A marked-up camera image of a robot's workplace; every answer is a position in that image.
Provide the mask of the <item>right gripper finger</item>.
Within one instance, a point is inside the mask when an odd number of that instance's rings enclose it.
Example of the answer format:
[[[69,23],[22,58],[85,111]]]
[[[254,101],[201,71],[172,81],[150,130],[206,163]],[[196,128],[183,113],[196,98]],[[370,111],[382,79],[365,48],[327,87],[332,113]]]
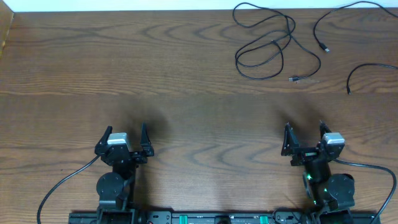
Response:
[[[320,120],[320,135],[323,136],[326,133],[331,133],[331,130],[329,129],[329,127],[326,125],[326,123],[322,120]]]
[[[284,128],[284,140],[282,144],[281,156],[293,156],[300,148],[299,141],[294,134],[290,123],[286,123]]]

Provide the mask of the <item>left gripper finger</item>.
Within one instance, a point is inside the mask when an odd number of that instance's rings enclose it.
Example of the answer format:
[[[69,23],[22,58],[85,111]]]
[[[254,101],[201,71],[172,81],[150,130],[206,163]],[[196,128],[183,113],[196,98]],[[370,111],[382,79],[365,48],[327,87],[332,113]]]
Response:
[[[106,152],[109,150],[108,139],[110,134],[112,133],[113,127],[108,126],[95,146],[95,154],[96,155],[105,155]]]
[[[146,157],[154,156],[154,148],[147,133],[146,123],[142,123],[140,146]]]

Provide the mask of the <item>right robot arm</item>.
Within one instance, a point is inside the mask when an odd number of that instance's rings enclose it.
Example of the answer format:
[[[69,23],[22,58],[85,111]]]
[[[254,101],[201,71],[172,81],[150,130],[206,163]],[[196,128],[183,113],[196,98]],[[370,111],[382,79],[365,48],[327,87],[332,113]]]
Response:
[[[284,128],[281,155],[290,156],[292,166],[304,166],[303,183],[313,200],[301,223],[353,223],[354,179],[349,174],[332,174],[329,163],[340,156],[345,139],[320,123],[320,140],[314,147],[302,147],[289,123]]]

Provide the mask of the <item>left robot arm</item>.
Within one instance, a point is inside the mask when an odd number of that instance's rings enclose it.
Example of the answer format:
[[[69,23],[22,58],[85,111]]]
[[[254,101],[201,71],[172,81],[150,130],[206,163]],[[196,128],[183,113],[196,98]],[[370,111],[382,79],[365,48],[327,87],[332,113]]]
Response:
[[[134,203],[136,169],[154,156],[154,148],[142,124],[140,151],[133,151],[126,133],[113,133],[108,126],[95,146],[95,154],[112,171],[102,175],[96,184],[99,195],[97,223],[146,223],[145,215]]]

